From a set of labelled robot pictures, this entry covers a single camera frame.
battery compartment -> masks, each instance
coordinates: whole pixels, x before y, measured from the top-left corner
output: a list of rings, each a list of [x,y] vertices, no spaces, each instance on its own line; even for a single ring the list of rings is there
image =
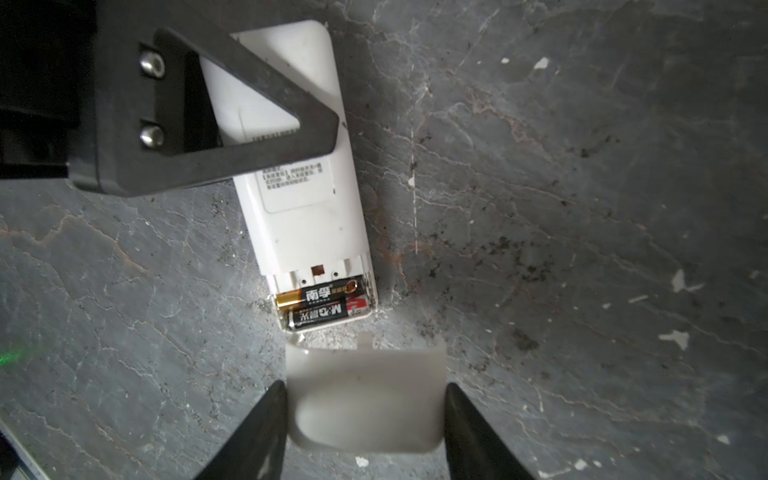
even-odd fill
[[[272,296],[280,328],[291,333],[308,332],[367,317],[376,308],[370,275],[337,278]]]

green light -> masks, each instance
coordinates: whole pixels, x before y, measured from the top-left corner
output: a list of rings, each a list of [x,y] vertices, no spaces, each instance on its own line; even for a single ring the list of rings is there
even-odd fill
[[[0,366],[10,365],[11,363],[15,363],[22,357],[22,352],[19,350],[12,350],[10,352],[5,352],[0,354]]]

white paint chip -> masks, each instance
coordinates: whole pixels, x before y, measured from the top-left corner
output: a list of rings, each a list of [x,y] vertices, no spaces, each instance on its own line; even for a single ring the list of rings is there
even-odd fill
[[[548,66],[549,66],[549,58],[541,57],[541,60],[536,62],[536,65],[533,66],[533,69],[544,70]]]
[[[678,332],[677,330],[672,330],[672,333],[659,335],[659,340],[675,342],[683,351],[688,348],[689,338],[690,334],[688,332]]]
[[[542,472],[541,470],[538,471],[538,477],[539,478],[554,478],[558,475],[563,475],[564,473],[568,473],[571,471],[571,467],[565,467],[562,470],[557,470],[556,472],[547,473]]]
[[[686,290],[687,292],[695,292],[696,290],[700,290],[702,287],[704,287],[704,283],[699,283],[698,285],[693,285],[693,286],[687,286],[685,284],[685,272],[683,271],[683,269],[679,269],[672,276],[672,291],[675,293],[678,293],[681,290]]]

gold battery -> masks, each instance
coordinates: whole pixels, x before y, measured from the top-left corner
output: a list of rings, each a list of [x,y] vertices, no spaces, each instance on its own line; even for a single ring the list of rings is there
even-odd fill
[[[278,293],[275,297],[275,303],[277,304],[277,308],[280,309],[301,303],[301,289]]]
[[[362,285],[362,276],[334,280],[320,285],[307,286],[290,292],[278,293],[275,304],[280,310],[293,309],[298,306],[312,306],[319,303],[338,300],[356,293]]]

battery label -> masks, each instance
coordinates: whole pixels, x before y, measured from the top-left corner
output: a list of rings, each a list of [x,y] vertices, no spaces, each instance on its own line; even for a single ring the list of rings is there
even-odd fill
[[[354,298],[342,298],[318,306],[309,306],[286,312],[288,317],[288,328],[297,330],[299,328],[319,325],[325,322],[331,322],[365,313],[369,308],[368,297],[365,295]]]
[[[362,276],[356,276],[349,280],[334,280],[330,283],[325,283],[317,287],[308,287],[302,289],[302,301],[308,303],[317,303],[318,301],[325,301],[329,298],[339,298],[341,296],[352,295],[360,287],[362,283]]]

